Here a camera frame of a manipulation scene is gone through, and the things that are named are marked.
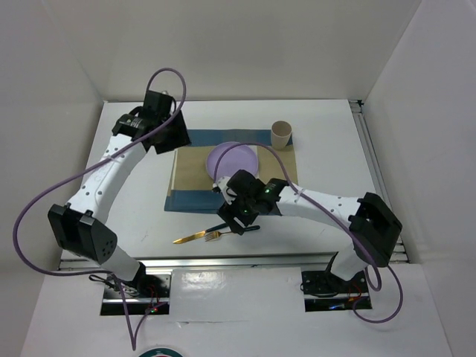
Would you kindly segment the gold fork dark handle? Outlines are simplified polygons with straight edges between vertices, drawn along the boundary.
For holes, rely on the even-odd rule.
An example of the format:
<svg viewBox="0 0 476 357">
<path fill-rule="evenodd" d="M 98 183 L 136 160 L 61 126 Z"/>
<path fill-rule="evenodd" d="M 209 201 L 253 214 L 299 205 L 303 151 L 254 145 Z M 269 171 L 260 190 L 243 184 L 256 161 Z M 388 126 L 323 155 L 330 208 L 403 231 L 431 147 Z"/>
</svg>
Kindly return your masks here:
<svg viewBox="0 0 476 357">
<path fill-rule="evenodd" d="M 249 227 L 245 228 L 244 232 L 248 233 L 248 232 L 251 232 L 251 231 L 258 231 L 259 229 L 260 229 L 259 225 L 253 225 L 253 226 L 249 226 Z M 210 233 L 204 235 L 204 240 L 205 240 L 205 242 L 210 242 L 210 241 L 218 240 L 222 236 L 229 235 L 229 234 L 234 234 L 234 232 L 232 232 L 232 231 L 226 231 L 226 232 L 214 231 L 214 232 L 210 232 Z"/>
</svg>

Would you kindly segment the lilac plastic plate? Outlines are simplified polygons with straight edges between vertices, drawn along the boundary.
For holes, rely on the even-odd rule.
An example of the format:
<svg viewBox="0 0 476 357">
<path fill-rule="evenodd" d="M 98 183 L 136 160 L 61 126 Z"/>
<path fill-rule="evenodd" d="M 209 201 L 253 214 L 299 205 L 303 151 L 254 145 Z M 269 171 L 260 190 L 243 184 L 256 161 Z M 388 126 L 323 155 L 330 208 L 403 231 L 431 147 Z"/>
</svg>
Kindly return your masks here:
<svg viewBox="0 0 476 357">
<path fill-rule="evenodd" d="M 215 168 L 220 155 L 229 147 L 235 144 L 234 141 L 225 142 L 215 146 L 206 159 L 206 170 L 208 175 L 214 178 Z M 219 163 L 216 177 L 220 179 L 223 176 L 233 176 L 238 170 L 248 171 L 257 177 L 259 169 L 259 160 L 257 148 L 255 146 L 242 145 L 234 147 L 228 151 Z"/>
</svg>

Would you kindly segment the gold knife dark handle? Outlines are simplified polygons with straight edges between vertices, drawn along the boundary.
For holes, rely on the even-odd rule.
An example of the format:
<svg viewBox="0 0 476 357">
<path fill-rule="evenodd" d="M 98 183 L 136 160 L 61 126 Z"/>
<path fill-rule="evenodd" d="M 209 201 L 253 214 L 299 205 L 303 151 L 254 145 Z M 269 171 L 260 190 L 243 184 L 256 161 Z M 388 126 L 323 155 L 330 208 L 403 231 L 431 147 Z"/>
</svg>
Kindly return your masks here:
<svg viewBox="0 0 476 357">
<path fill-rule="evenodd" d="M 197 232 L 197 233 L 195 233 L 193 235 L 190 235 L 188 237 L 183 237 L 183 238 L 180 238 L 180 239 L 176 239 L 176 240 L 173 241 L 173 244 L 184 244 L 186 242 L 194 241 L 196 239 L 201 239 L 206 234 L 212 233 L 214 231 L 219 231 L 220 229 L 226 228 L 227 226 L 228 226 L 227 223 L 222 223 L 220 225 L 213 226 L 212 228 L 208 228 L 206 230 Z"/>
</svg>

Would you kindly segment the blue and beige cloth placemat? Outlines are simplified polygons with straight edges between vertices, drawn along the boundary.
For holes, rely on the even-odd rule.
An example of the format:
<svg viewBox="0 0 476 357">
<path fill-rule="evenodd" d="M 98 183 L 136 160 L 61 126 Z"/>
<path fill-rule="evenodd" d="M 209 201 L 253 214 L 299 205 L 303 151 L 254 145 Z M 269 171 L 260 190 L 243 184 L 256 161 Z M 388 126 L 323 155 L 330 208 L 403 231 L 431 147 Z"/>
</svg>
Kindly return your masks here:
<svg viewBox="0 0 476 357">
<path fill-rule="evenodd" d="M 218 145 L 227 142 L 261 143 L 271 147 L 270 129 L 190 129 L 191 145 L 176 150 L 173 171 L 164 210 L 178 213 L 215 214 L 223 198 L 212 192 L 214 165 L 208 170 L 207 159 Z M 248 146 L 257 157 L 256 177 L 263 182 L 285 176 L 276 158 L 266 149 Z M 292 136 L 286 148 L 277 150 L 293 183 L 298 183 Z"/>
</svg>

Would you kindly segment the beige plastic cup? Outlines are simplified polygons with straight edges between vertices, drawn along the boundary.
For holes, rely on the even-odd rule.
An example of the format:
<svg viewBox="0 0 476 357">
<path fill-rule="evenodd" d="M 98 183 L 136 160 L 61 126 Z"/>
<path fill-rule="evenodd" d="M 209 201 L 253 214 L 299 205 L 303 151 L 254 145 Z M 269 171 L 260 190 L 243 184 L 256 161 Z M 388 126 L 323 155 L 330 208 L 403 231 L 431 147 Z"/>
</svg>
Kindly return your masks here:
<svg viewBox="0 0 476 357">
<path fill-rule="evenodd" d="M 284 121 L 279 120 L 271 126 L 271 146 L 273 149 L 281 150 L 286 147 L 289 139 L 292 135 L 291 125 Z"/>
</svg>

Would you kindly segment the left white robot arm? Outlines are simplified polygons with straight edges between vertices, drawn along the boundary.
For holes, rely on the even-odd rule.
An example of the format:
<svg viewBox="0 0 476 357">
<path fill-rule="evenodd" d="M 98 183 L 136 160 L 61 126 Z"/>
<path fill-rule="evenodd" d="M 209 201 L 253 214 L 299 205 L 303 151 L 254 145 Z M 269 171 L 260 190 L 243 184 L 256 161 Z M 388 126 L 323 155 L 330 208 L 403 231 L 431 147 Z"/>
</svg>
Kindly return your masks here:
<svg viewBox="0 0 476 357">
<path fill-rule="evenodd" d="M 113 273 L 131 297 L 165 296 L 167 285 L 119 247 L 106 222 L 129 174 L 150 149 L 162 154 L 191 143 L 183 115 L 173 116 L 175 111 L 172 96 L 148 90 L 142 105 L 116 121 L 103 154 L 107 164 L 94 170 L 66 204 L 48 211 L 58 246 Z"/>
</svg>

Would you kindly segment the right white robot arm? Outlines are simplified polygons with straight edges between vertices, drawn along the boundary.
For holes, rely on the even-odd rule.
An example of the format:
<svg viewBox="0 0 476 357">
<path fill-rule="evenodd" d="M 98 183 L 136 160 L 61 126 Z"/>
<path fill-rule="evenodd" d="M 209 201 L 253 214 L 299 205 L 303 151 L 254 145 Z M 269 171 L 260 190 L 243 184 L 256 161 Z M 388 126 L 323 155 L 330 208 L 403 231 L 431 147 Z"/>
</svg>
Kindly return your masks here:
<svg viewBox="0 0 476 357">
<path fill-rule="evenodd" d="M 307 190 L 279 178 L 263 183 L 245 170 L 223 176 L 213 191 L 224 199 L 219 217 L 242 235 L 259 215 L 293 216 L 309 219 L 350 235 L 351 243 L 327 266 L 324 282 L 339 292 L 368 266 L 388 266 L 402 223 L 375 193 L 363 197 L 333 196 Z"/>
</svg>

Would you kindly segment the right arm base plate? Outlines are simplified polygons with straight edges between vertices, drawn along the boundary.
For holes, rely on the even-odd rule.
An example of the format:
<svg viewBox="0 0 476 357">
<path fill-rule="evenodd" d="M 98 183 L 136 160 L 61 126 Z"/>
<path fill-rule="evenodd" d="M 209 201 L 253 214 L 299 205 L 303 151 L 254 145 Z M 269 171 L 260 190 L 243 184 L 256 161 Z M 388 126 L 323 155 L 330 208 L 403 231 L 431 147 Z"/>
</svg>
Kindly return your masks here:
<svg viewBox="0 0 476 357">
<path fill-rule="evenodd" d="M 349 282 L 331 281 L 325 271 L 302 271 L 300 290 L 304 295 L 306 312 L 333 312 L 372 309 L 369 287 L 364 272 L 360 271 Z"/>
</svg>

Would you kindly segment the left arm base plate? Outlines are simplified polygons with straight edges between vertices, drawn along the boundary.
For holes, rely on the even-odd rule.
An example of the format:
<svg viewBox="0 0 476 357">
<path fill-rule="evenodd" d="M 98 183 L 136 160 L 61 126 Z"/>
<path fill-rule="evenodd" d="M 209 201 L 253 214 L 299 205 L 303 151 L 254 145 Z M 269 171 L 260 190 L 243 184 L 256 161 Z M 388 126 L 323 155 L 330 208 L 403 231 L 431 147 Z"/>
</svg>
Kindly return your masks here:
<svg viewBox="0 0 476 357">
<path fill-rule="evenodd" d="M 147 309 L 151 309 L 151 315 L 168 315 L 170 313 L 170 285 L 172 283 L 171 270 L 153 269 L 152 274 L 162 282 L 161 289 L 147 288 L 147 293 L 141 294 L 126 285 L 122 285 L 126 298 L 126 305 L 130 315 L 143 315 Z M 123 302 L 119 289 L 113 278 L 108 274 L 105 276 L 94 276 L 90 281 L 103 285 L 103 297 L 100 308 L 101 316 L 124 316 Z"/>
</svg>

